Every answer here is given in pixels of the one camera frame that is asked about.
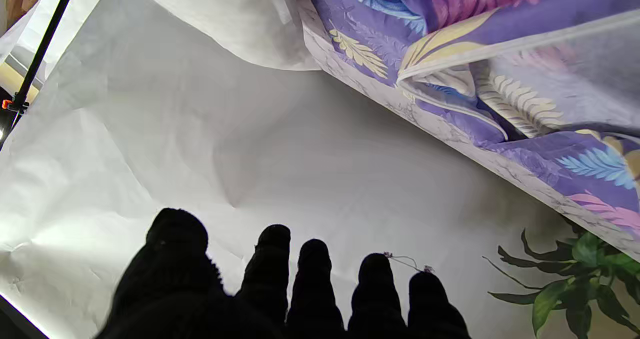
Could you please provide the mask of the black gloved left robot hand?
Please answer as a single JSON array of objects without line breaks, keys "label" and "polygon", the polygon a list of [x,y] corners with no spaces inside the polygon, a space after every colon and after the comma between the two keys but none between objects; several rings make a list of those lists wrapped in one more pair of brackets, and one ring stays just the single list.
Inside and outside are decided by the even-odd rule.
[{"label": "black gloved left robot hand", "polygon": [[366,255],[348,324],[330,280],[329,248],[309,239],[299,251],[292,296],[291,232],[281,224],[258,237],[240,290],[224,290],[208,257],[208,232],[182,209],[158,212],[145,243],[115,289],[98,339],[468,339],[466,321],[428,270],[409,280],[402,316],[388,257]]}]

